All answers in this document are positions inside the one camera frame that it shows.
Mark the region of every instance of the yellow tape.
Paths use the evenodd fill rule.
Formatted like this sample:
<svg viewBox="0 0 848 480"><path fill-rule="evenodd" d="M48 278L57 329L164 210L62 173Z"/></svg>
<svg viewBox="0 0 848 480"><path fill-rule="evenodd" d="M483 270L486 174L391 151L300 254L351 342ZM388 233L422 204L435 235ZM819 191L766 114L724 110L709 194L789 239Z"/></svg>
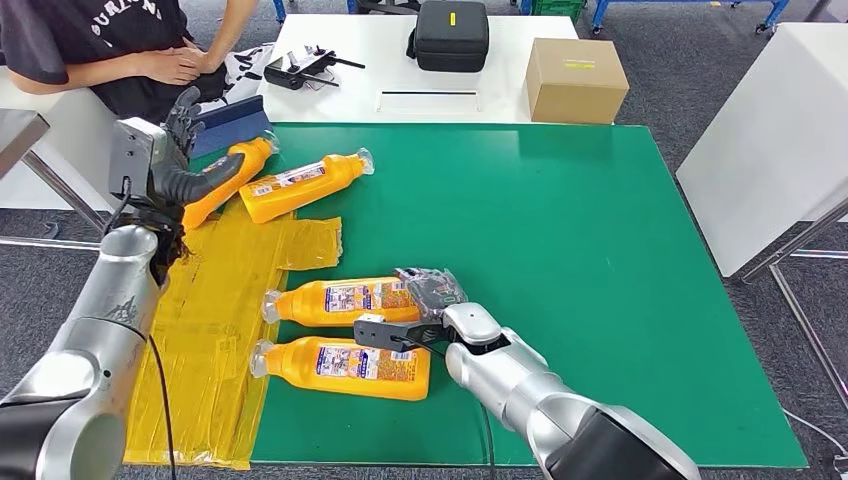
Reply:
<svg viewBox="0 0 848 480"><path fill-rule="evenodd" d="M186 235L192 251L169 272L153 325L162 354L177 462L250 468L267 378L248 373L257 339L276 341L277 325L259 302L283 281L282 240L293 215L257 225L242 202ZM127 463L167 464L164 410L154 359L146 349L128 415Z"/></svg>
<svg viewBox="0 0 848 480"><path fill-rule="evenodd" d="M279 265L286 270L335 267L342 254L342 219L290 220L282 231Z"/></svg>

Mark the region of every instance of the hand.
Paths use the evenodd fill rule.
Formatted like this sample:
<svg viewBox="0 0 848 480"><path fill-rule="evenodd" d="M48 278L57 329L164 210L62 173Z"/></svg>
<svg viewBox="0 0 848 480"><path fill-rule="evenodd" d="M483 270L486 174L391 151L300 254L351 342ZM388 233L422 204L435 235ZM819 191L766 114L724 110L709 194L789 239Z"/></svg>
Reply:
<svg viewBox="0 0 848 480"><path fill-rule="evenodd" d="M139 75L167 83L187 85L200 76L197 62L178 52L181 48L137 53Z"/></svg>
<svg viewBox="0 0 848 480"><path fill-rule="evenodd" d="M198 48L189 39L183 38L183 42L186 46L176 49L176 52L193 60L197 64L197 69L201 74L215 73L215 70L218 70L218 67L221 66L221 62L213 61L212 56L208 52L204 52Z"/></svg>

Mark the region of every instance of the plastic bottle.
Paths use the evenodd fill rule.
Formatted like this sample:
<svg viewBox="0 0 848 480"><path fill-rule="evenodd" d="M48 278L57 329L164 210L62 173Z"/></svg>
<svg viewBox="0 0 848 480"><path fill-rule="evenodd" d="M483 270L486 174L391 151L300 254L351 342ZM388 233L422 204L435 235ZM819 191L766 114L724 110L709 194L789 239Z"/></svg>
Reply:
<svg viewBox="0 0 848 480"><path fill-rule="evenodd" d="M415 401L427 398L430 352L361 347L344 338L304 337L277 345L260 340L250 373L282 377L298 388Z"/></svg>
<svg viewBox="0 0 848 480"><path fill-rule="evenodd" d="M382 315L387 322L418 320L418 307L396 277L319 280L288 292L269 290L262 302L262 318L268 323L345 327L363 313Z"/></svg>
<svg viewBox="0 0 848 480"><path fill-rule="evenodd" d="M224 182L220 187L212 190L202 199L185 207L183 226L186 229L194 229L200 226L210 213L214 212L235 194L239 188L244 186L251 178L256 176L265 166L265 161L273 153L279 152L279 143L273 133L266 131L263 135L249 142L237 143L227 150L227 156L213 162L203 169L206 173L233 155L244 155L241 168L232 178Z"/></svg>
<svg viewBox="0 0 848 480"><path fill-rule="evenodd" d="M265 223L346 188L362 174L374 173L371 152L327 155L321 161L262 177L239 189L250 218Z"/></svg>

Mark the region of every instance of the gray carpet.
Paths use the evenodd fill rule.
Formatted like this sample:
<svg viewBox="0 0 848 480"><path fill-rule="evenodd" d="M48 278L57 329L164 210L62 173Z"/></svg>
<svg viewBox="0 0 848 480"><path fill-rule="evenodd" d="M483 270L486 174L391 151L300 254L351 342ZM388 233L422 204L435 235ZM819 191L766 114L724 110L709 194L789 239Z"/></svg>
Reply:
<svg viewBox="0 0 848 480"><path fill-rule="evenodd" d="M217 28L224 0L183 0L190 26L208 43ZM514 14L506 0L487 1L490 13ZM344 13L342 0L297 0L289 13ZM589 38L593 5L577 24ZM787 8L782 19L798 21L812 7L810 0ZM727 5L614 4L604 19L600 38L616 42L631 91L618 123L648 125L674 171L709 124L736 83L765 45L754 26L768 13L767 3ZM254 21L239 47L272 41L278 33L270 0L261 0ZM58 222L62 238L93 240L80 219L61 212L0 210L0 234L40 235L46 221ZM848 226L840 226L814 246L848 248ZM0 395L7 392L47 347L82 288L93 254L0 246ZM848 374L848 263L789 260L782 267L807 314L819 329L841 371ZM739 317L781 403L848 443L848 416L817 365L812 352L768 276L742 285L725 282ZM801 471L747 469L705 470L706 479L838 479L831 467L836 448L809 429L793 423L811 467ZM380 468L343 466L256 466L250 472L210 468L180 468L180 478L292 479L481 479L480 469ZM166 479L168 471L125 467L119 478ZM502 469L499 479L541 478L535 469Z"/></svg>

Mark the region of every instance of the person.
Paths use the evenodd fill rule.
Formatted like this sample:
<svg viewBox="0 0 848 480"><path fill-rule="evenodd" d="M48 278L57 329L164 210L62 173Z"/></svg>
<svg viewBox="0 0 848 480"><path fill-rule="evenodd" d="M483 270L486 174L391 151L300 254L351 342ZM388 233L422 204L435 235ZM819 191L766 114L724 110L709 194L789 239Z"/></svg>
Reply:
<svg viewBox="0 0 848 480"><path fill-rule="evenodd" d="M202 50L178 0L0 0L0 51L24 92L89 87L119 117L158 123L189 85L200 89L200 102L226 104L249 70L244 64L270 55L267 46L236 55L228 76L225 60L233 60L230 50L257 1L227 0Z"/></svg>

